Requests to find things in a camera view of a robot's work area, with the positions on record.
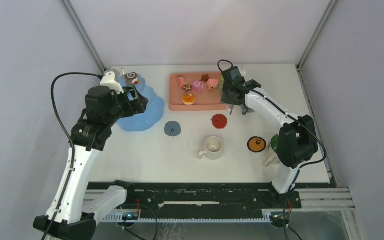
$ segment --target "white mug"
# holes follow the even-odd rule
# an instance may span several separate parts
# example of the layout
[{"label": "white mug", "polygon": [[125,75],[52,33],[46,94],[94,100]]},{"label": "white mug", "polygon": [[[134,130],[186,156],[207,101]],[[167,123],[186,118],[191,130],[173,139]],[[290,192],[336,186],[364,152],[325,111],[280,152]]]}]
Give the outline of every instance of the white mug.
[{"label": "white mug", "polygon": [[216,136],[210,136],[204,144],[204,150],[198,153],[198,158],[210,160],[219,159],[223,154],[223,142]]}]

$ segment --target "red coaster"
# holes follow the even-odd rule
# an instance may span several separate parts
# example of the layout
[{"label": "red coaster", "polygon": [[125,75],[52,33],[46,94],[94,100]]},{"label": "red coaster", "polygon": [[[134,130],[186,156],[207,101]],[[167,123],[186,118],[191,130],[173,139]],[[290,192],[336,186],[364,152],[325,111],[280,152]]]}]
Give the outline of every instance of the red coaster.
[{"label": "red coaster", "polygon": [[224,129],[228,124],[228,118],[223,114],[216,114],[212,117],[212,124],[216,129]]}]

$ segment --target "white wall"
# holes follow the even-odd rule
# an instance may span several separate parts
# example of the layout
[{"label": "white wall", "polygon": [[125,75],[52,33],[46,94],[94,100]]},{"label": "white wall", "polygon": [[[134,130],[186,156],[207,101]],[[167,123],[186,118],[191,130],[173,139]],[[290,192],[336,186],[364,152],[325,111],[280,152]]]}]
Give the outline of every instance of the white wall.
[{"label": "white wall", "polygon": [[[33,221],[51,204],[68,154],[50,87],[70,71],[99,72],[59,1],[0,1],[0,240],[42,236]],[[57,83],[56,104],[69,130],[97,83]]]},{"label": "white wall", "polygon": [[298,64],[330,0],[72,0],[103,63]]},{"label": "white wall", "polygon": [[384,1],[339,1],[303,76],[337,177],[384,239]]}]

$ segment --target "red wire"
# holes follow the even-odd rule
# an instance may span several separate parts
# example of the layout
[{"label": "red wire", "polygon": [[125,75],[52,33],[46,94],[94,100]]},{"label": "red wire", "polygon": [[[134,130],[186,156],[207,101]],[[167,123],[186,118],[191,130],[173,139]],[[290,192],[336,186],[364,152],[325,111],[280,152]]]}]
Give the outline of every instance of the red wire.
[{"label": "red wire", "polygon": [[[137,202],[137,204],[141,204],[141,199],[138,198],[138,199],[136,200],[136,202]],[[141,206],[137,206],[137,214],[139,214],[140,211],[141,211]]]},{"label": "red wire", "polygon": [[288,200],[287,203],[289,204],[289,211],[287,212],[287,214],[291,214],[293,209],[291,201]]}]

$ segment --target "gray coaster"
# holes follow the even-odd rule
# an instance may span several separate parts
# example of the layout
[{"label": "gray coaster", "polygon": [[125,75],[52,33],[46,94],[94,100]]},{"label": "gray coaster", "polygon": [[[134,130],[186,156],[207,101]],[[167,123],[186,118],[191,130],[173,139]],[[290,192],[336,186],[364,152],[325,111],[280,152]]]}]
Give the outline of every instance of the gray coaster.
[{"label": "gray coaster", "polygon": [[182,132],[182,128],[177,121],[169,121],[165,124],[164,132],[167,136],[176,137]]}]

